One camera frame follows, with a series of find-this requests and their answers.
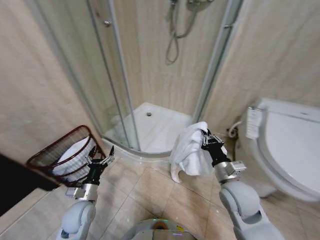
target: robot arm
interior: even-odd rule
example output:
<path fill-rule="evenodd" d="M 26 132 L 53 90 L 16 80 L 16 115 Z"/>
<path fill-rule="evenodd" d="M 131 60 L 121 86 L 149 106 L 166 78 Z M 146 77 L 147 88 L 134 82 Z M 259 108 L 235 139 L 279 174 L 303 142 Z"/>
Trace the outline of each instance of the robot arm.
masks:
<path fill-rule="evenodd" d="M 90 168 L 81 187 L 69 187 L 65 195 L 80 200 L 73 204 L 64 214 L 56 240 L 85 240 L 91 222 L 95 218 L 95 204 L 98 198 L 99 179 L 103 170 L 114 161 L 115 148 L 112 147 L 105 159 L 92 159 L 95 149 L 87 157 Z"/>
<path fill-rule="evenodd" d="M 221 147 L 224 141 L 215 135 L 203 132 L 202 149 L 212 158 L 215 176 L 221 184 L 219 197 L 233 222 L 238 240 L 284 240 L 280 231 L 269 221 L 260 204 L 257 192 L 239 181 L 246 169 L 241 161 L 231 162 Z"/>

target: shower enclosure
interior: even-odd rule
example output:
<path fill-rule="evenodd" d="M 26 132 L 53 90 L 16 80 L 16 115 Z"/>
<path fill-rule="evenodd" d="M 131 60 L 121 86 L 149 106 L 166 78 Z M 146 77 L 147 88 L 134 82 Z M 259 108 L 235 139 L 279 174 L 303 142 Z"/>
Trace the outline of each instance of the shower enclosure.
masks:
<path fill-rule="evenodd" d="M 241 3 L 33 0 L 29 7 L 101 137 L 160 157 L 201 119 Z"/>

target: white toilet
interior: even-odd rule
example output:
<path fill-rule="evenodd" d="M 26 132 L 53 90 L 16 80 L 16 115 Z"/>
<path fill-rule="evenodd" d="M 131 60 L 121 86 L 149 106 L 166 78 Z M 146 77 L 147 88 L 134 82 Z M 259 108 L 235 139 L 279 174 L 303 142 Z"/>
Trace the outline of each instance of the white toilet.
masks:
<path fill-rule="evenodd" d="M 242 116 L 235 158 L 260 197 L 279 190 L 320 201 L 320 109 L 262 98 Z"/>

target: toilet lid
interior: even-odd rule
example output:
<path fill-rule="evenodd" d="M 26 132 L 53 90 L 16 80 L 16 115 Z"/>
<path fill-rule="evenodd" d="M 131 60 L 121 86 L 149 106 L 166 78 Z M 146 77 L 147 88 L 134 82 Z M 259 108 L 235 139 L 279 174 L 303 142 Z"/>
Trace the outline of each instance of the toilet lid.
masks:
<path fill-rule="evenodd" d="M 273 169 L 320 197 L 320 122 L 266 112 L 259 131 L 259 148 Z"/>

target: laundry basket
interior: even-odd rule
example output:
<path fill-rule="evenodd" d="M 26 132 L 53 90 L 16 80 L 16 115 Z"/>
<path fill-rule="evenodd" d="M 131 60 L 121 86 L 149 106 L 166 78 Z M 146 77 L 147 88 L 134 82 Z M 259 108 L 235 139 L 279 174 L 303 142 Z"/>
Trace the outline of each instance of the laundry basket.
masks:
<path fill-rule="evenodd" d="M 106 158 L 90 129 L 80 125 L 32 156 L 26 166 L 68 187 L 75 187 L 89 173 L 86 157 L 91 150 L 94 151 L 93 159 Z"/>

